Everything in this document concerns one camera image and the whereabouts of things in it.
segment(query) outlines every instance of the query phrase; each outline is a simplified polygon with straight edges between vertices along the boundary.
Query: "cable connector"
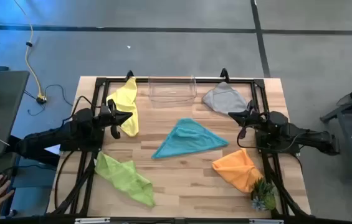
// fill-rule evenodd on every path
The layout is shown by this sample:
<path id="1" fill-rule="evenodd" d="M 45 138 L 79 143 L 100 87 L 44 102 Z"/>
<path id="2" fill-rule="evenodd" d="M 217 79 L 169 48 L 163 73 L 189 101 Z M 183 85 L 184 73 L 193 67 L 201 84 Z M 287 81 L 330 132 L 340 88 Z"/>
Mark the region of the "cable connector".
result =
<path id="1" fill-rule="evenodd" d="M 40 105 L 43 105 L 47 102 L 47 98 L 41 94 L 38 94 L 38 96 L 36 97 L 36 102 Z"/>

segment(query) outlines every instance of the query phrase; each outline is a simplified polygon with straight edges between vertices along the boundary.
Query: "yellow cable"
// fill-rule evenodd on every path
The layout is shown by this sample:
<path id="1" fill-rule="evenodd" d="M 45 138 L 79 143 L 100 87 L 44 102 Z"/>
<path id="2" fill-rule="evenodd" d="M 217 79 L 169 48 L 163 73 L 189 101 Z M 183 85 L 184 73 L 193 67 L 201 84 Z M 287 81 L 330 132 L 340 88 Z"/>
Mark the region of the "yellow cable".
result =
<path id="1" fill-rule="evenodd" d="M 29 23 L 29 26 L 31 27 L 31 38 L 29 38 L 29 43 L 32 43 L 32 39 L 33 39 L 33 26 L 32 26 L 32 22 L 31 20 L 29 19 L 29 16 L 27 16 L 26 12 L 23 10 L 23 8 L 19 5 L 19 3 L 14 0 L 15 4 L 19 7 L 19 9 L 23 12 L 23 14 L 25 15 L 26 19 L 27 19 L 27 22 Z M 37 75 L 34 73 L 33 71 L 33 68 L 31 67 L 31 65 L 29 65 L 29 61 L 28 61 L 28 54 L 29 54 L 29 48 L 30 46 L 27 46 L 26 48 L 26 52 L 25 52 L 25 62 L 26 62 L 26 65 L 27 67 L 29 68 L 29 70 L 31 71 L 31 73 L 33 74 L 34 76 L 34 79 L 36 80 L 36 83 L 37 83 L 37 87 L 39 88 L 39 94 L 38 94 L 38 98 L 41 98 L 41 99 L 44 99 L 45 96 L 42 94 L 42 90 L 41 90 L 41 86 L 40 86 L 40 82 L 39 82 L 39 79 L 37 78 Z"/>

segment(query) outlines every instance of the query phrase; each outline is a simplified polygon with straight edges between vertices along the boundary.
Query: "gray cloth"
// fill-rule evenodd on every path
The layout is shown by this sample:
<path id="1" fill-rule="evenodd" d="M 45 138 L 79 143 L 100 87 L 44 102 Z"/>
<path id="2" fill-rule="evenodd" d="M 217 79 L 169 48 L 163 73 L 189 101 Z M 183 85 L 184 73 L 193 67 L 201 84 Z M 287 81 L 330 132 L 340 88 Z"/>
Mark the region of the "gray cloth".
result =
<path id="1" fill-rule="evenodd" d="M 206 93 L 202 101 L 214 111 L 222 114 L 242 112 L 247 108 L 245 99 L 225 82 L 219 83 L 214 89 Z"/>

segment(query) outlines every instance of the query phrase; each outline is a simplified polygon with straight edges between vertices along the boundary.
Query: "dark gray table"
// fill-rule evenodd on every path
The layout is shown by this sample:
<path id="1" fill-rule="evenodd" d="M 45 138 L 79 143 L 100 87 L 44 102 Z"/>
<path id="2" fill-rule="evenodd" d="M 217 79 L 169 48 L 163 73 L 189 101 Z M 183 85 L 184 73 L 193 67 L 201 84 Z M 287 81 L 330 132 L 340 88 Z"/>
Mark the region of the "dark gray table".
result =
<path id="1" fill-rule="evenodd" d="M 0 139 L 8 141 L 29 72 L 0 72 Z M 0 155 L 6 145 L 0 142 Z"/>

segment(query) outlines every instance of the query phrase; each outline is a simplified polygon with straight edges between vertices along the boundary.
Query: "blue cloth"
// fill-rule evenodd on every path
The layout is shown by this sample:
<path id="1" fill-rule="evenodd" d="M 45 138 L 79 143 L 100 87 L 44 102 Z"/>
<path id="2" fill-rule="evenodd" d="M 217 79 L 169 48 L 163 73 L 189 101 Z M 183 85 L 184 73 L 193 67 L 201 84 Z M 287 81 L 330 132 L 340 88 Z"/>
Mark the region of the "blue cloth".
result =
<path id="1" fill-rule="evenodd" d="M 176 126 L 171 130 L 170 134 L 151 158 L 159 159 L 202 152 L 228 144 L 228 141 L 213 134 L 198 122 L 184 118 L 177 122 Z"/>

